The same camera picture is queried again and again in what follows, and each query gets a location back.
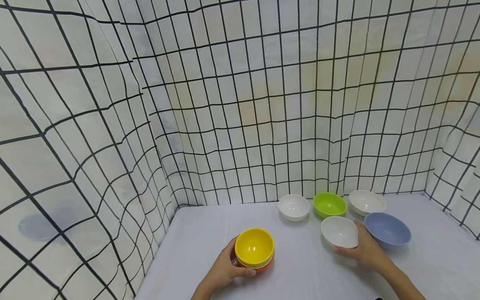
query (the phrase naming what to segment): fabric wall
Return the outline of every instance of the fabric wall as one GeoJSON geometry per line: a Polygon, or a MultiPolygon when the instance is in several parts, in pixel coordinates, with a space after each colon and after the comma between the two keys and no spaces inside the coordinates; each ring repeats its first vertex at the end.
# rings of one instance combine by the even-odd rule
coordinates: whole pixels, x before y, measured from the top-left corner
{"type": "Polygon", "coordinates": [[[182,205],[424,192],[478,240],[479,14],[0,0],[0,299],[132,299],[182,205]]]}

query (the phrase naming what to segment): finger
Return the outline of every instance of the finger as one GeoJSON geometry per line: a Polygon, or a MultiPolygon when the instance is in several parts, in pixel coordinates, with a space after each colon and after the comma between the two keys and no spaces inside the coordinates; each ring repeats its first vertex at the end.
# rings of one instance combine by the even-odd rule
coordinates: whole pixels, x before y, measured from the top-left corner
{"type": "Polygon", "coordinates": [[[333,251],[345,257],[355,258],[357,249],[356,248],[343,248],[343,247],[334,247],[333,251]]]}
{"type": "Polygon", "coordinates": [[[360,221],[355,220],[353,222],[355,223],[355,225],[357,225],[357,229],[359,231],[359,234],[368,233],[367,229],[365,228],[365,225],[363,225],[360,221]]]}
{"type": "Polygon", "coordinates": [[[233,267],[232,269],[233,277],[253,277],[257,275],[257,272],[253,269],[242,268],[242,267],[233,267]]]}
{"type": "Polygon", "coordinates": [[[237,238],[238,238],[238,236],[232,238],[232,240],[225,246],[225,248],[223,248],[223,250],[230,254],[230,252],[235,247],[235,242],[237,241],[237,238]]]}

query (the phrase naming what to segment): white bowl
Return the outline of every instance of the white bowl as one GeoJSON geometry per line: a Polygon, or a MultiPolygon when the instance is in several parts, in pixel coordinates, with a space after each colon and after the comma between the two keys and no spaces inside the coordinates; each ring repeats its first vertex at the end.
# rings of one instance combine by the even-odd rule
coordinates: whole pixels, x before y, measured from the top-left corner
{"type": "Polygon", "coordinates": [[[355,248],[359,245],[357,226],[342,216],[330,216],[323,220],[322,235],[332,247],[355,248]]]}
{"type": "Polygon", "coordinates": [[[278,202],[282,215],[290,221],[300,221],[308,215],[310,203],[300,195],[285,195],[278,202]]]}
{"type": "Polygon", "coordinates": [[[382,213],[387,208],[387,204],[382,197],[369,191],[353,191],[348,198],[352,203],[353,210],[360,216],[367,216],[369,213],[382,213]]]}

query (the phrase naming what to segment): bowl rim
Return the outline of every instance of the bowl rim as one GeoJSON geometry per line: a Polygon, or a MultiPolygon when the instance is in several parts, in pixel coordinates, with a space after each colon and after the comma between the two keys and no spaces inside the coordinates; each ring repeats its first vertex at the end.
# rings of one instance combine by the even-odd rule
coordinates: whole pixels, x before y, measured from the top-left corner
{"type": "Polygon", "coordinates": [[[384,211],[387,209],[387,202],[385,202],[385,199],[384,199],[383,197],[381,197],[380,195],[372,192],[372,191],[367,191],[367,190],[354,190],[353,192],[351,192],[351,193],[348,195],[348,200],[350,201],[350,204],[352,204],[355,208],[357,208],[358,210],[360,210],[360,211],[362,211],[362,212],[364,212],[364,213],[367,213],[367,214],[382,213],[382,212],[384,212],[384,211]],[[381,202],[383,203],[384,209],[383,209],[382,211],[377,211],[377,212],[367,212],[367,211],[361,209],[360,207],[356,206],[356,205],[352,202],[352,200],[351,200],[351,195],[352,195],[353,193],[355,193],[355,192],[367,192],[367,193],[369,193],[369,194],[372,194],[373,196],[378,197],[378,198],[381,200],[381,202]]]}
{"type": "Polygon", "coordinates": [[[332,192],[321,192],[321,193],[318,193],[318,194],[316,194],[316,195],[314,196],[312,202],[313,202],[313,206],[314,206],[318,211],[320,211],[322,214],[325,214],[325,215],[327,215],[327,216],[340,216],[340,215],[343,215],[343,214],[347,211],[347,202],[345,201],[345,199],[343,199],[343,198],[340,197],[339,195],[334,194],[334,193],[332,193],[332,192]],[[330,195],[333,195],[333,196],[335,196],[335,197],[340,198],[340,199],[342,200],[342,203],[345,205],[343,211],[342,211],[341,213],[339,213],[339,214],[332,215],[332,214],[328,214],[328,213],[322,211],[320,208],[318,208],[317,205],[315,204],[315,198],[317,198],[317,197],[318,197],[319,195],[321,195],[321,194],[330,194],[330,195]]]}
{"type": "Polygon", "coordinates": [[[235,241],[235,255],[237,256],[237,258],[238,258],[239,260],[242,260],[243,262],[245,262],[245,260],[238,255],[238,247],[237,247],[238,244],[237,244],[237,242],[238,242],[239,238],[240,238],[243,234],[245,234],[246,232],[252,231],[252,230],[255,230],[255,231],[259,230],[259,231],[265,232],[265,233],[267,234],[267,236],[269,237],[269,239],[272,241],[272,250],[271,250],[270,253],[268,254],[267,259],[264,259],[264,260],[262,260],[262,261],[260,261],[260,262],[250,263],[250,264],[263,264],[265,261],[267,261],[268,259],[270,259],[270,258],[272,257],[272,254],[273,254],[273,252],[274,252],[274,250],[275,250],[275,241],[273,240],[272,235],[271,235],[270,233],[268,233],[268,231],[266,231],[265,229],[261,229],[261,228],[249,228],[249,229],[247,229],[247,230],[244,230],[244,231],[237,237],[237,240],[235,241]]]}
{"type": "Polygon", "coordinates": [[[283,196],[282,198],[280,198],[280,200],[278,200],[278,209],[280,210],[281,213],[283,213],[284,215],[286,215],[286,216],[288,216],[288,217],[290,217],[290,218],[303,218],[304,216],[308,215],[308,213],[310,212],[310,208],[311,208],[311,207],[310,207],[310,202],[308,202],[308,200],[307,200],[305,197],[303,197],[302,195],[288,194],[288,195],[285,195],[285,196],[283,196]],[[308,210],[307,210],[307,212],[306,212],[305,214],[301,215],[301,216],[290,216],[290,215],[286,214],[284,211],[282,211],[282,208],[281,208],[281,206],[280,206],[280,202],[282,202],[282,200],[283,200],[285,197],[287,197],[287,196],[298,196],[298,197],[300,197],[300,198],[302,199],[302,201],[305,200],[305,202],[308,204],[308,210]]]}
{"type": "Polygon", "coordinates": [[[239,263],[240,263],[241,265],[243,265],[243,266],[246,267],[246,268],[250,268],[250,269],[253,269],[253,270],[258,270],[258,269],[261,269],[261,268],[267,266],[267,265],[273,260],[273,257],[274,257],[274,256],[275,256],[275,251],[273,251],[272,256],[268,259],[268,261],[267,261],[264,265],[261,265],[261,266],[259,266],[259,267],[250,267],[250,266],[248,266],[246,263],[244,263],[243,261],[241,261],[238,257],[237,257],[237,260],[239,261],[239,263]]]}
{"type": "MultiPolygon", "coordinates": [[[[324,222],[325,222],[326,220],[330,219],[330,218],[333,218],[332,220],[337,219],[337,218],[342,218],[342,219],[348,220],[350,223],[353,224],[353,226],[354,226],[355,228],[357,228],[357,225],[355,225],[355,223],[353,223],[352,220],[347,219],[347,218],[345,218],[344,216],[331,216],[331,217],[328,217],[328,218],[326,218],[325,220],[322,221],[322,225],[320,225],[320,230],[322,231],[322,235],[324,236],[324,238],[325,238],[329,243],[331,243],[332,245],[334,245],[335,247],[341,247],[341,246],[338,246],[338,245],[334,244],[334,243],[333,243],[331,240],[329,240],[329,239],[325,236],[325,234],[324,234],[324,222]]],[[[355,247],[351,247],[351,248],[349,248],[349,249],[354,249],[354,248],[357,248],[357,247],[358,247],[358,241],[357,241],[357,245],[356,245],[355,247]]]]}
{"type": "Polygon", "coordinates": [[[381,242],[384,242],[385,244],[392,245],[392,246],[403,246],[403,245],[408,244],[408,243],[410,242],[410,240],[412,239],[412,232],[410,231],[410,228],[408,228],[408,226],[407,226],[405,223],[403,223],[402,220],[400,220],[399,218],[397,218],[397,217],[395,217],[395,216],[392,216],[392,215],[389,215],[389,214],[386,214],[386,213],[370,213],[370,214],[368,214],[368,215],[365,217],[365,221],[364,221],[364,222],[365,222],[365,228],[367,229],[367,231],[368,231],[373,237],[375,237],[377,240],[379,240],[379,241],[381,241],[381,242]],[[369,219],[369,217],[370,217],[371,215],[380,215],[380,214],[381,214],[381,215],[387,215],[387,216],[389,216],[389,217],[392,217],[392,218],[397,219],[398,221],[400,221],[400,223],[401,223],[403,226],[405,226],[405,228],[408,230],[408,240],[405,241],[405,242],[403,242],[403,243],[391,243],[391,242],[385,241],[385,240],[377,237],[375,234],[373,234],[373,233],[368,229],[367,219],[369,219]]]}

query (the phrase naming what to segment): right hand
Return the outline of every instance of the right hand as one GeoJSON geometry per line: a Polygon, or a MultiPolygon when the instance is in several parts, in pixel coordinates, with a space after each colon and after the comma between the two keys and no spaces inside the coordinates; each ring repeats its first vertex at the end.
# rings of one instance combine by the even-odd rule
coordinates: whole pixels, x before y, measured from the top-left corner
{"type": "Polygon", "coordinates": [[[388,255],[380,248],[378,243],[368,233],[360,221],[355,220],[359,232],[359,245],[357,248],[334,247],[334,252],[342,256],[350,257],[361,265],[379,272],[392,265],[388,255]]]}

